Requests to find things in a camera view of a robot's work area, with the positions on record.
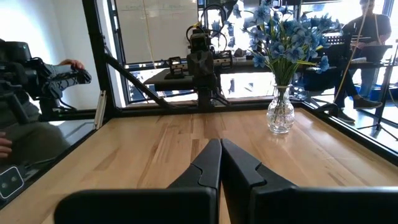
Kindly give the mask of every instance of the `tripod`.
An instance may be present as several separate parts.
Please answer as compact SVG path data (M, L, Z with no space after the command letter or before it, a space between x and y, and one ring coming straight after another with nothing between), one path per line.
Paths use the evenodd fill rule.
M383 85L381 87L381 103L382 103L382 105L381 105L380 108L378 108L376 110L376 114L375 114L377 116L377 123L374 124L374 125L371 125L371 126L358 128L358 130L362 130L362 129L366 129L366 128L374 128L374 127L376 127L377 131L381 131L381 130L385 131L387 134L389 134L394 139L396 139L396 141L398 141L398 138L395 135L393 135L391 132L389 132L388 130L383 128L383 126L381 125L381 121L382 121L384 108L386 106L387 94L388 94L388 91L389 91L389 88L390 88L390 79L391 79L391 75L392 75L392 69L394 68L394 65L396 64L397 53L398 53L398 46L397 46L396 54L394 56L392 64L387 66L386 73L384 74Z

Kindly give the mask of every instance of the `wooden table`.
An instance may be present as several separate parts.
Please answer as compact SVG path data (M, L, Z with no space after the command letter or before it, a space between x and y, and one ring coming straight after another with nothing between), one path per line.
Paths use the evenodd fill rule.
M268 130L266 111L121 118L2 209L0 221L52 223L58 201L78 190L165 188L212 138L230 139L300 186L398 185L396 166L303 109L281 136ZM221 198L221 223L229 223Z

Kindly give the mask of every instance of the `glass vase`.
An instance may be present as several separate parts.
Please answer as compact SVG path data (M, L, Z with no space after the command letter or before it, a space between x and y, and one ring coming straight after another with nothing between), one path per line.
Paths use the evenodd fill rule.
M268 127L273 133L288 133L293 126L294 108L289 100L291 86L274 85L274 99L267 111Z

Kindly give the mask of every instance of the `whiteboard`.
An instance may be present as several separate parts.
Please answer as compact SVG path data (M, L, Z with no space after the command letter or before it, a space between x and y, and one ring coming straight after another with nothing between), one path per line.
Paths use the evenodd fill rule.
M198 21L197 0L116 0L116 7L126 63L151 62L149 41L155 61L187 57L185 33Z

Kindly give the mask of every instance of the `sneaker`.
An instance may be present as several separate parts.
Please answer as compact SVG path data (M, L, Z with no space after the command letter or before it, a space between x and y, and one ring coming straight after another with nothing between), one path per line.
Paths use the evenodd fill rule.
M338 119L346 122L346 123L355 123L355 120L353 118L350 118L347 114L344 114L343 110L338 110Z
M374 109L382 106L382 103L365 100L364 98L360 98L358 100L354 100L354 109Z

